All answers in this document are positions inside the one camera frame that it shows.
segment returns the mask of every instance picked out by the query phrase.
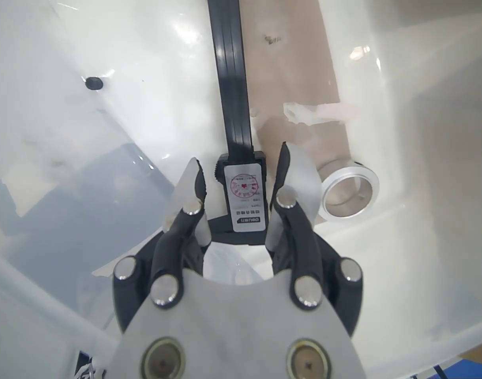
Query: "white plastic tub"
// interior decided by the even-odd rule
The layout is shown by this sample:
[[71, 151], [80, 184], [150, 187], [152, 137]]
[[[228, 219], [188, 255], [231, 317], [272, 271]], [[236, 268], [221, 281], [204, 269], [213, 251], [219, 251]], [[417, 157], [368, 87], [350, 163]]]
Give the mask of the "white plastic tub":
[[[353, 342], [369, 377], [393, 379], [482, 342], [482, 0], [318, 2], [360, 111], [349, 152], [381, 192], [316, 231], [360, 262]], [[0, 295], [64, 339], [109, 360], [113, 261], [159, 229], [192, 156], [208, 216], [224, 213], [224, 152], [205, 0], [0, 0]], [[245, 260], [251, 281], [270, 275], [263, 249], [219, 246], [208, 276], [243, 282]]]

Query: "black round hole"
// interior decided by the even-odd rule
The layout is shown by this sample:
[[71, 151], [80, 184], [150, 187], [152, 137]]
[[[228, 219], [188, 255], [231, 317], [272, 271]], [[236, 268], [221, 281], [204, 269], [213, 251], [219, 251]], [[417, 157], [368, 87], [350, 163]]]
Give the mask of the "black round hole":
[[88, 77], [86, 81], [84, 81], [84, 84], [89, 90], [100, 90], [104, 86], [102, 79], [97, 76]]

